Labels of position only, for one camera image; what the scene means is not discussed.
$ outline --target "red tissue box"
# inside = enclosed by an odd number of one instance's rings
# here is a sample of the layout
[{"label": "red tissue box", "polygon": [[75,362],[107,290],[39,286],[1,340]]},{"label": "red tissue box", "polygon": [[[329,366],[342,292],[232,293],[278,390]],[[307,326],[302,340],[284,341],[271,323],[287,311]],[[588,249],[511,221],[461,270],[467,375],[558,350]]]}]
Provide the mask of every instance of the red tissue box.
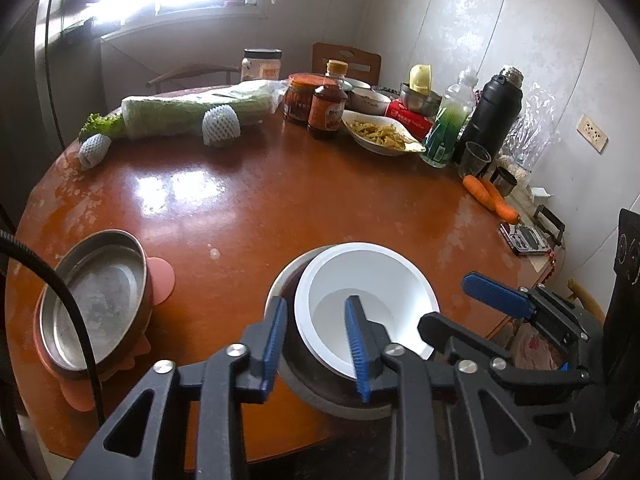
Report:
[{"label": "red tissue box", "polygon": [[391,101],[386,108],[386,117],[391,117],[404,126],[412,136],[417,140],[423,140],[427,136],[429,130],[433,126],[433,121],[430,119],[412,112],[404,107],[400,99]]}]

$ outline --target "plastic cup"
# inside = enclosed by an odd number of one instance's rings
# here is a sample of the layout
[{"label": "plastic cup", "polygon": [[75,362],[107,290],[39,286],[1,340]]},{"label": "plastic cup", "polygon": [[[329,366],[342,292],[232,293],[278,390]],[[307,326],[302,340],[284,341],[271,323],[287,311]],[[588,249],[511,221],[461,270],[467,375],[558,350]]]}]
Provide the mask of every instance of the plastic cup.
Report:
[{"label": "plastic cup", "polygon": [[491,155],[477,142],[471,140],[465,144],[465,153],[462,155],[458,174],[460,178],[467,175],[478,176],[484,167],[491,162]]}]

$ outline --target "black thermos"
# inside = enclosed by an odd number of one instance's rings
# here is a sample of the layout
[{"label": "black thermos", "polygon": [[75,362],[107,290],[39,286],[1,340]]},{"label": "black thermos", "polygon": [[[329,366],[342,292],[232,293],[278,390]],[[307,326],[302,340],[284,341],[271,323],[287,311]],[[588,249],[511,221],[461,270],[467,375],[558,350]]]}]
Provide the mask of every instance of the black thermos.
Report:
[{"label": "black thermos", "polygon": [[480,102],[453,152],[455,163],[460,163],[470,140],[484,146],[491,158],[498,154],[522,109],[523,79],[517,68],[505,66],[484,85]]}]

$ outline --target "yellow lid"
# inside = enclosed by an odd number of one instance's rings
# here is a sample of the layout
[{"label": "yellow lid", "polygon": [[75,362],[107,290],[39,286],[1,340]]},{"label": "yellow lid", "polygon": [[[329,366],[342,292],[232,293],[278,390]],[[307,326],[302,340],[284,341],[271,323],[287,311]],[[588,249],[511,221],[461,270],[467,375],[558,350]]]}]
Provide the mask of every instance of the yellow lid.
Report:
[{"label": "yellow lid", "polygon": [[423,95],[431,93],[431,65],[415,65],[411,69],[409,88]]},{"label": "yellow lid", "polygon": [[326,71],[332,74],[345,75],[348,68],[348,63],[338,61],[337,59],[330,59],[329,63],[326,64]]}]

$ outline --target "green liquid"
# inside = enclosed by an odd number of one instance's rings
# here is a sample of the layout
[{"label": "green liquid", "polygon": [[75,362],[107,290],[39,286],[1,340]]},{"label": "green liquid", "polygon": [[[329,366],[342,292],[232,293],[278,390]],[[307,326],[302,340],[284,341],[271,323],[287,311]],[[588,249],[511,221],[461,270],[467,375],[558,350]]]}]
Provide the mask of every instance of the green liquid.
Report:
[{"label": "green liquid", "polygon": [[434,168],[444,168],[449,163],[466,116],[465,109],[454,101],[445,100],[440,105],[436,121],[422,143],[427,150],[420,155],[424,162]]}]

